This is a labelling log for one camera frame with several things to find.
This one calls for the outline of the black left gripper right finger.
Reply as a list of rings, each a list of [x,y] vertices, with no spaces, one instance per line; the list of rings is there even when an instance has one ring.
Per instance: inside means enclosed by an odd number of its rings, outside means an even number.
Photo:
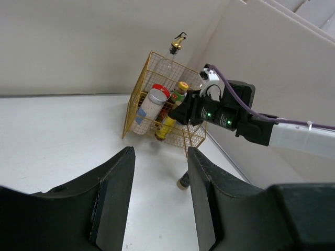
[[[334,184],[261,189],[188,148],[200,250],[334,250]]]

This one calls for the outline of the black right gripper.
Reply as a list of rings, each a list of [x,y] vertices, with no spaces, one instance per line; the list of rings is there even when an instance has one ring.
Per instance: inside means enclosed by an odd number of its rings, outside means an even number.
[[[199,90],[188,91],[183,102],[170,111],[170,118],[183,126],[188,125],[191,120],[192,126],[200,125],[206,121],[222,127],[221,117],[220,102],[213,100],[208,95],[200,96]]]

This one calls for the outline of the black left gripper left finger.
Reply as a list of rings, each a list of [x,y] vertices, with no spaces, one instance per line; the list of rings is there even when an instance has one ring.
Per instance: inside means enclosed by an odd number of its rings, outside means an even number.
[[[1,250],[122,250],[135,172],[128,146],[48,192],[1,188]]]

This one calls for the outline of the tall sauce bottle yellow cap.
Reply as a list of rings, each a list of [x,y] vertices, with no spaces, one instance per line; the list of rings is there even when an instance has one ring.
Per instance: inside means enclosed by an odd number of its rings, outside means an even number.
[[[179,82],[177,86],[172,91],[169,99],[167,100],[167,110],[170,111],[173,108],[173,105],[177,101],[183,101],[185,94],[189,89],[189,85],[186,82]]]

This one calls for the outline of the red lid sauce jar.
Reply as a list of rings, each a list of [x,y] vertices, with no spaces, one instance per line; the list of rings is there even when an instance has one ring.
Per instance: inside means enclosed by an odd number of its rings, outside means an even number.
[[[166,115],[166,109],[167,109],[166,101],[170,97],[170,91],[161,84],[154,84],[153,89],[159,90],[159,92],[160,92],[159,101],[163,104],[162,109],[160,110],[160,112],[158,113],[158,115],[155,119],[156,122],[160,123],[160,122],[162,122],[164,116]]]

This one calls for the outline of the white shaker silver lid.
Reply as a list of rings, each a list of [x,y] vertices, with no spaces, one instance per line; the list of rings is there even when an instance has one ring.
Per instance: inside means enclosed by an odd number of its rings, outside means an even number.
[[[159,90],[151,89],[137,110],[131,129],[134,133],[143,135],[150,129],[151,124],[163,107],[159,101]]]

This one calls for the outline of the glass oil bottle gold spout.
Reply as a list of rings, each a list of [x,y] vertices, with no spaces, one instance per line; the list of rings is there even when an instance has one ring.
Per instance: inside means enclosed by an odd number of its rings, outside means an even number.
[[[165,85],[168,78],[171,76],[175,56],[182,48],[181,43],[186,39],[186,36],[187,34],[185,32],[181,32],[177,37],[175,37],[171,42],[168,53],[156,64],[154,72],[158,74],[157,84]]]

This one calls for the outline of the small yellow label bottle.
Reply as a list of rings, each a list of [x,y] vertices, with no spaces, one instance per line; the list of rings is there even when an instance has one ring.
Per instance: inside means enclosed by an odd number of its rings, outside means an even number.
[[[164,141],[167,135],[171,132],[174,127],[176,120],[166,115],[155,131],[155,138],[159,141]]]

